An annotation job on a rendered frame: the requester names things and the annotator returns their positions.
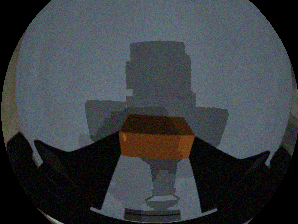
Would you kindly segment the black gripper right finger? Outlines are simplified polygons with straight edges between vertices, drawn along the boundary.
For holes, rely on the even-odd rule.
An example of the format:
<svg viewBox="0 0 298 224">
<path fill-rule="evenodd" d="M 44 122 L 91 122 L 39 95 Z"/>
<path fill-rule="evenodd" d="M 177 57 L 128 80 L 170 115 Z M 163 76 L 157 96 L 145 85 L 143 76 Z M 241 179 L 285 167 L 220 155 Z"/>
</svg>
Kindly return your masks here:
<svg viewBox="0 0 298 224">
<path fill-rule="evenodd" d="M 216 209 L 218 202 L 234 190 L 247 173 L 266 163 L 270 152 L 262 152 L 261 155 L 258 153 L 246 159 L 235 159 L 220 149 L 214 148 L 214 145 L 209 145 L 194 136 L 189 160 L 196 180 L 198 196 L 200 196 L 198 198 L 200 198 L 201 212 Z"/>
</svg>

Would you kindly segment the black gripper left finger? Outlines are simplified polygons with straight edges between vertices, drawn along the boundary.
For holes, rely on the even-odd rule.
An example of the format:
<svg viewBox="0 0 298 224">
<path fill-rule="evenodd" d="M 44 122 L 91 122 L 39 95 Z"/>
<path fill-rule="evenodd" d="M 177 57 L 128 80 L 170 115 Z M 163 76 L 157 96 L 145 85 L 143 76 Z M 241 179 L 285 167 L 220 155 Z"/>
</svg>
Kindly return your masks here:
<svg viewBox="0 0 298 224">
<path fill-rule="evenodd" d="M 92 208 L 101 210 L 121 155 L 118 132 L 72 152 L 61 151 L 40 140 L 33 143 L 41 160 L 67 177 Z"/>
</svg>

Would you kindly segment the orange block with dark square face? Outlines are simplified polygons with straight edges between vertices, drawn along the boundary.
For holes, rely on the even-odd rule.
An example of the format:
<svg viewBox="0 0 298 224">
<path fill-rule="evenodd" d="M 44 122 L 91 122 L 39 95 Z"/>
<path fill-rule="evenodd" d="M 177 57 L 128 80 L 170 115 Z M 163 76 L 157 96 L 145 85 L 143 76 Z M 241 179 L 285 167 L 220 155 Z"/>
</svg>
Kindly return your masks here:
<svg viewBox="0 0 298 224">
<path fill-rule="evenodd" d="M 189 159 L 194 132 L 185 117 L 128 115 L 118 139 L 121 156 Z"/>
</svg>

